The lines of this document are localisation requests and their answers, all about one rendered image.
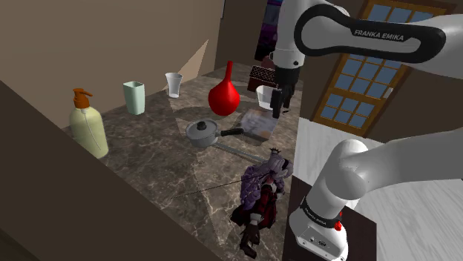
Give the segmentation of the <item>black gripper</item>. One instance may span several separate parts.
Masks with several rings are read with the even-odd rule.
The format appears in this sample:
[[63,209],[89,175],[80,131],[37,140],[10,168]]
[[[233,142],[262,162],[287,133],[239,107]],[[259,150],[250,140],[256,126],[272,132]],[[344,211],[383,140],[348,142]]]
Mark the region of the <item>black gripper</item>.
[[295,85],[299,80],[300,68],[275,68],[275,83],[280,89],[273,89],[270,108],[272,109],[272,117],[278,119],[280,117],[280,109],[283,104],[283,92],[281,89],[289,87],[291,95],[295,92]]

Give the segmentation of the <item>white translucent bowl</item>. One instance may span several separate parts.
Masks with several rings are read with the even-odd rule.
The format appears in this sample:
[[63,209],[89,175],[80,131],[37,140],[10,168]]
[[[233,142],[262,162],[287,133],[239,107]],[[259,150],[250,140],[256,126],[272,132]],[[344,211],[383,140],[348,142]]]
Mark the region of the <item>white translucent bowl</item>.
[[271,100],[272,100],[272,92],[274,88],[260,85],[256,88],[257,100],[258,104],[261,108],[266,110],[272,110],[271,108]]

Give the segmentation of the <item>grey flat book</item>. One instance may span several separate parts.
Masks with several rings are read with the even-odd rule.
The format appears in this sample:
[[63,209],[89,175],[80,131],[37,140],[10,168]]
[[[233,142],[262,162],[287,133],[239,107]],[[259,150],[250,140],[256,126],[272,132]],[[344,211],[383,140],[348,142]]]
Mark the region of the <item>grey flat book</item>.
[[238,127],[244,129],[244,133],[252,138],[268,140],[273,134],[278,119],[273,117],[270,110],[249,109],[244,113],[238,123]]

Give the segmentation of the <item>dark brown patterned box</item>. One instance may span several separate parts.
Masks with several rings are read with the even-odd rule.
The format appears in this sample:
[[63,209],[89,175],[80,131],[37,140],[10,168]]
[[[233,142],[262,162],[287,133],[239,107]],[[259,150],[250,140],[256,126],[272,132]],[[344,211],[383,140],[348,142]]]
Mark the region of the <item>dark brown patterned box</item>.
[[268,87],[277,87],[275,82],[275,70],[254,65],[249,74],[249,83],[247,90],[255,92],[257,87],[264,85]]

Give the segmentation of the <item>red long-necked vase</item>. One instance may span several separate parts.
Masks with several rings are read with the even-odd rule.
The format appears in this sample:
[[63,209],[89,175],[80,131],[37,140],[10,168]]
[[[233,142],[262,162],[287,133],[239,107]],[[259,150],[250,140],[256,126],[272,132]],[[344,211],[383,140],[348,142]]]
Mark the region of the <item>red long-necked vase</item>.
[[231,81],[233,61],[228,61],[224,79],[208,93],[208,104],[218,116],[234,113],[240,103],[240,95]]

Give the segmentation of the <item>grey thin rod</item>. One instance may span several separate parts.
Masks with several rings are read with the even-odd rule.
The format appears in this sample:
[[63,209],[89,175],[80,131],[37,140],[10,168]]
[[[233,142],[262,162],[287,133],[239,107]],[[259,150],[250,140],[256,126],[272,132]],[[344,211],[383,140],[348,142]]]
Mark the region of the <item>grey thin rod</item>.
[[262,158],[262,157],[255,156],[255,155],[253,155],[253,154],[240,151],[240,150],[238,150],[238,149],[229,147],[229,146],[224,145],[224,144],[221,144],[221,143],[219,143],[219,142],[216,142],[216,143],[214,144],[214,146],[215,146],[215,147],[218,147],[218,148],[225,149],[225,150],[230,151],[230,152],[232,152],[232,153],[237,153],[237,154],[240,154],[240,155],[243,155],[243,156],[247,156],[248,158],[254,159],[254,160],[259,161],[259,162],[266,161],[266,159],[264,159],[264,158]]

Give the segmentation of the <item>wooden door with glass panes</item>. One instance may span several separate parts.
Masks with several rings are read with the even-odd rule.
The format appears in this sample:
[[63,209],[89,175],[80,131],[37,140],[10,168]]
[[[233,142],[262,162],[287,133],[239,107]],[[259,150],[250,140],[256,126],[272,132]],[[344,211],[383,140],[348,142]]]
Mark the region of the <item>wooden door with glass panes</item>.
[[[463,12],[463,0],[347,0],[359,17],[417,22]],[[312,121],[387,142],[463,125],[463,80],[425,73],[386,59],[342,54]]]

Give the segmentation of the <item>purple-haired doll figure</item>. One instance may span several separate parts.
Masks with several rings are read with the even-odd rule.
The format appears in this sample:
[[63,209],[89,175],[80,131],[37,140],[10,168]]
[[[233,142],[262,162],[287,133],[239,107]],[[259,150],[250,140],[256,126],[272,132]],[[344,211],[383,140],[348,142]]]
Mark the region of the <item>purple-haired doll figure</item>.
[[249,166],[241,176],[240,205],[230,221],[243,226],[240,249],[251,258],[257,256],[253,245],[260,243],[260,230],[271,228],[277,216],[276,202],[285,194],[285,178],[293,173],[293,164],[272,148],[269,158]]

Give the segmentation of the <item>clear white drinking glass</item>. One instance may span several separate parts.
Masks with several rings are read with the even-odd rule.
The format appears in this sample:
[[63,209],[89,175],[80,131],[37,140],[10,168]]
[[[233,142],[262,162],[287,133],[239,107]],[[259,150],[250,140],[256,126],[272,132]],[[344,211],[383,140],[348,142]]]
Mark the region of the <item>clear white drinking glass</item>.
[[168,95],[171,98],[178,98],[183,75],[180,73],[166,73],[165,77],[168,84]]

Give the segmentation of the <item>pale green square cup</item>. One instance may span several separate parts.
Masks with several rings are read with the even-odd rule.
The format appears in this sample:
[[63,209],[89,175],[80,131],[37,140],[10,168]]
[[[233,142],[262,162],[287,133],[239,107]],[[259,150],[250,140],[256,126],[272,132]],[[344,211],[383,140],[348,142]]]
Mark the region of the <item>pale green square cup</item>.
[[128,112],[140,115],[145,112],[145,85],[131,81],[123,84],[124,97]]

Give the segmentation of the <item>dark robot stand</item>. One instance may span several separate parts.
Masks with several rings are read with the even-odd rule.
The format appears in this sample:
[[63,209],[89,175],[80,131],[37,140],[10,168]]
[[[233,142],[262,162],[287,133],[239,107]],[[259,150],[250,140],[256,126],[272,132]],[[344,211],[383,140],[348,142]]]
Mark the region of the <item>dark robot stand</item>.
[[[291,176],[291,188],[285,195],[285,198],[289,199],[288,216],[299,206],[311,187],[296,176]],[[349,247],[346,261],[376,261],[376,223],[347,206],[343,208],[342,212],[341,224],[347,230]],[[326,260],[300,247],[289,227],[289,221],[286,221],[282,261]]]

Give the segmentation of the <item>pale yellow soap dispenser bottle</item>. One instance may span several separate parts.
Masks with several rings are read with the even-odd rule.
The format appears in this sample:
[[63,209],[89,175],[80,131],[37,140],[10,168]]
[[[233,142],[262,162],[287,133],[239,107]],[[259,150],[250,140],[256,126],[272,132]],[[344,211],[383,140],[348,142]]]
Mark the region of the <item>pale yellow soap dispenser bottle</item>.
[[108,143],[102,116],[92,108],[88,97],[92,96],[82,88],[73,89],[74,109],[69,116],[74,140],[97,159],[108,153]]

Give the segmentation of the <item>dark purple wall picture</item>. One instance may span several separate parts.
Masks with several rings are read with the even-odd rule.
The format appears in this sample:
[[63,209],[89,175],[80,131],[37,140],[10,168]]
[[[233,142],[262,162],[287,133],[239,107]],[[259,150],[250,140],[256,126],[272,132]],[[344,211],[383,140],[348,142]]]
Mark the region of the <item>dark purple wall picture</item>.
[[280,7],[283,0],[267,0],[267,5],[257,41],[255,60],[262,62],[274,49],[277,42],[277,28]]

